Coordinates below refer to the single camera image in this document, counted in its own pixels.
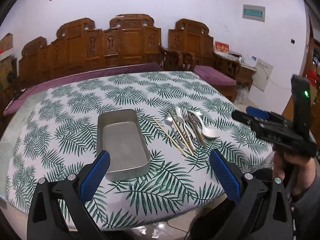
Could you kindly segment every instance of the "white wall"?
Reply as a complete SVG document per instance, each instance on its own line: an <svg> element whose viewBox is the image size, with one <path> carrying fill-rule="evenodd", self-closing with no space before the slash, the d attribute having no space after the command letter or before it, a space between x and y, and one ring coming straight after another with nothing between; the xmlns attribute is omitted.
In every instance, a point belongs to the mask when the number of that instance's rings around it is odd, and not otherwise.
<svg viewBox="0 0 320 240"><path fill-rule="evenodd" d="M305 4L303 0L239 1L239 7L243 4L265 6L266 19L263 23L241 18L237 22L239 31L234 50L256 56L274 67L265 91L252 86L249 99L261 109L282 114L291 96L290 78L293 73L300 73L305 54Z"/></svg>
<svg viewBox="0 0 320 240"><path fill-rule="evenodd" d="M266 22L242 19L242 5L266 6ZM107 29L114 16L149 14L162 28L162 44L168 44L168 29L188 18L204 22L217 41L230 49L252 54L274 66L271 79L290 87L293 72L299 72L306 40L306 15L302 0L18 0L0 27L0 37L13 34L14 51L21 58L23 46L43 36L48 43L64 23L89 17L97 28ZM290 90L269 83L262 93L255 87L250 99L259 107L282 112Z"/></svg>

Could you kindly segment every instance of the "rectangular aluminum tray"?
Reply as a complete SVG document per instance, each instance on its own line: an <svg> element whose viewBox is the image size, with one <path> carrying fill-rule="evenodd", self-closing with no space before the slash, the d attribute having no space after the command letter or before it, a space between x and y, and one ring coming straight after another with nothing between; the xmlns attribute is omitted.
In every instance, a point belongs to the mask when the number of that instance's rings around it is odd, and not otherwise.
<svg viewBox="0 0 320 240"><path fill-rule="evenodd" d="M97 153L110 154L109 181L133 179L150 169L150 153L142 135L137 113L121 109L98 117Z"/></svg>

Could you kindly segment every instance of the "sleeve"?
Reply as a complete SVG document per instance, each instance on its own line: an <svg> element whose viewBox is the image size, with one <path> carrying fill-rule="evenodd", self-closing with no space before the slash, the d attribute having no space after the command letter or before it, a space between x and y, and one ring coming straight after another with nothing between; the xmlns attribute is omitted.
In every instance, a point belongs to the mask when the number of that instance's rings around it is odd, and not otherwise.
<svg viewBox="0 0 320 240"><path fill-rule="evenodd" d="M320 239L320 177L291 207L297 240Z"/></svg>

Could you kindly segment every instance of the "chopstick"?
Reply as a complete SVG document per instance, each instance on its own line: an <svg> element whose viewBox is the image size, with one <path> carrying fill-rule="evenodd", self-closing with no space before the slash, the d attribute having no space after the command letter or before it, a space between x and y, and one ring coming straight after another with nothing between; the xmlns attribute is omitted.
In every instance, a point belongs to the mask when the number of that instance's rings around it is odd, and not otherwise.
<svg viewBox="0 0 320 240"><path fill-rule="evenodd" d="M160 127L160 129L165 133L166 136L168 136L168 138L170 139L170 141L172 141L172 143L175 145L175 147L178 148L178 150L186 157L188 158L188 155L181 149L181 147L175 142L175 140L173 140L173 138L164 130L164 128L161 126L161 124L159 124L159 122L154 119L154 117L152 117L153 121L156 122L156 124Z"/></svg>
<svg viewBox="0 0 320 240"><path fill-rule="evenodd" d="M188 113L188 118L189 118L189 120L190 120L190 122L191 122L191 124L192 124L192 126L193 126L193 128L194 128L194 130L195 130L195 132L196 132L196 134L197 134L197 136L198 136L199 143L200 143L203 147L206 148L207 146L206 146L206 144L205 144L205 142L204 142L204 140L203 140L203 138L202 138L202 135L201 135L201 133L199 133L198 128L197 128L197 125L196 125L195 121L193 120L193 118L191 117L191 114L190 114L190 113Z"/></svg>
<svg viewBox="0 0 320 240"><path fill-rule="evenodd" d="M187 142L187 139L185 138L185 136L183 135L183 133L182 133L182 131L181 131L181 129L180 129L180 126L177 124L176 120L175 120L173 117L172 117L172 119L173 119L173 125L174 125L174 127L176 128L176 130L178 131L178 133L180 134L180 136L181 136L184 144L187 146L187 148L188 148L189 152L191 153L191 155L194 156L193 150L191 150L191 148L190 148L190 146L189 146L189 144L188 144L188 142Z"/></svg>

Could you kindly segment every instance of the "leaf-patterned tablecloth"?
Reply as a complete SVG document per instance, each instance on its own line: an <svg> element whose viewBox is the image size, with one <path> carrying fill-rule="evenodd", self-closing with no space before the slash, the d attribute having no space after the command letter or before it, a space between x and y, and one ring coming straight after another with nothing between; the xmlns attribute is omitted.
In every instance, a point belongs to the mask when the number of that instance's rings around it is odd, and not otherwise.
<svg viewBox="0 0 320 240"><path fill-rule="evenodd" d="M196 145L185 158L155 124L174 106L201 111L219 137ZM136 179L103 179L85 206L102 229L135 227L190 211L223 193L209 165L218 148L243 171L269 167L271 147L246 126L234 122L234 105L191 72L122 74L49 89L17 140L6 179L7 201L28 213L41 177L63 180L96 157L99 114L121 108L136 110L151 155L150 172ZM173 136L171 129L166 130ZM63 215L74 224L63 201Z"/></svg>

